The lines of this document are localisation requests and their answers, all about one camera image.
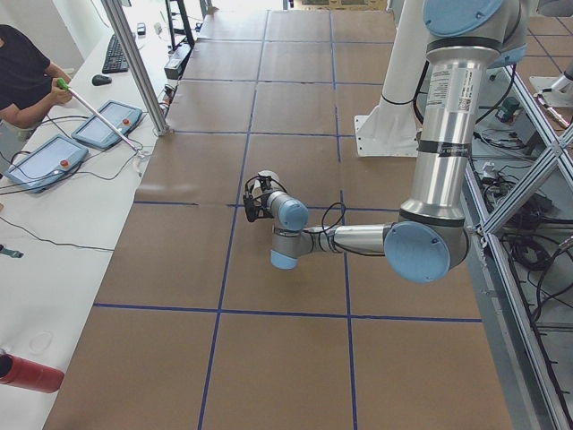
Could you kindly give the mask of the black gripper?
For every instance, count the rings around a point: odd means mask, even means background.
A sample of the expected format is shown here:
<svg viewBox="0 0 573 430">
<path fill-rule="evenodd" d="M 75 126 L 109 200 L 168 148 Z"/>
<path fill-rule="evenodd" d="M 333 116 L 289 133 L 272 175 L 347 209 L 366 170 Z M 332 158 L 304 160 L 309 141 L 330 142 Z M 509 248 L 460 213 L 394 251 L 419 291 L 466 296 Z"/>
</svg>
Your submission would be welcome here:
<svg viewBox="0 0 573 430">
<path fill-rule="evenodd" d="M 273 180 L 270 176 L 261 177 L 261 188 L 252 191 L 253 206 L 256 214 L 269 214 L 268 199 L 273 190 Z"/>
</svg>

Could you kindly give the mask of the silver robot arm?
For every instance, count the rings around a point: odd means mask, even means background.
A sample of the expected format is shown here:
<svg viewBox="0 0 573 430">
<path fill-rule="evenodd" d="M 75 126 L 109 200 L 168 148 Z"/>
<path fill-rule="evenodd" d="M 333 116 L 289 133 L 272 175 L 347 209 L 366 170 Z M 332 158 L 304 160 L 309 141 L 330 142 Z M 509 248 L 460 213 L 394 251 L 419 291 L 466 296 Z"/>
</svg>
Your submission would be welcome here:
<svg viewBox="0 0 573 430">
<path fill-rule="evenodd" d="M 310 226 L 308 210 L 270 171 L 244 190 L 248 220 L 272 219 L 272 264 L 293 269 L 315 252 L 384 256 L 401 277 L 443 278 L 466 257 L 469 239 L 459 206 L 471 155 L 478 95 L 486 70 L 514 64 L 526 50 L 525 1 L 427 1 L 423 23 L 432 66 L 410 197 L 398 221 L 378 225 Z"/>
</svg>

